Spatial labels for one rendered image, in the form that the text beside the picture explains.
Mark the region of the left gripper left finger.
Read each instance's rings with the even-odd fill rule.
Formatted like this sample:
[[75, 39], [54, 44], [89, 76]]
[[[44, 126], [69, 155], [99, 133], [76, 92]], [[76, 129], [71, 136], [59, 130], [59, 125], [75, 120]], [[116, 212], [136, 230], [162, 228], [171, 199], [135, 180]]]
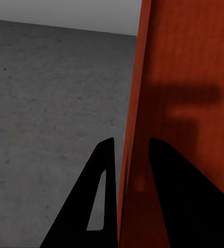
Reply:
[[[102, 230], [87, 230], [105, 170], [104, 226]], [[40, 248], [118, 248], [113, 137], [95, 147]]]

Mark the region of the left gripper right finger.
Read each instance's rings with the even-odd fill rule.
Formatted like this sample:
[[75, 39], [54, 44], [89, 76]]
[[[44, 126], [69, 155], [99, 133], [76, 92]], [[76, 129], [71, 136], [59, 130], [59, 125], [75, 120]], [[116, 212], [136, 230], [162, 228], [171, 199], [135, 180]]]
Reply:
[[171, 248], [224, 248], [224, 193], [167, 142], [148, 156]]

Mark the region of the storage box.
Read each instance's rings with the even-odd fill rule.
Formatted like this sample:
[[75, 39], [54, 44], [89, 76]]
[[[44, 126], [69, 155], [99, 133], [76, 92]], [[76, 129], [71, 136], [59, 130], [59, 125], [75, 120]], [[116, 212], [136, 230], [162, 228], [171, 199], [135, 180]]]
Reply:
[[224, 0], [142, 0], [118, 248], [171, 248], [148, 156], [167, 142], [224, 193]]

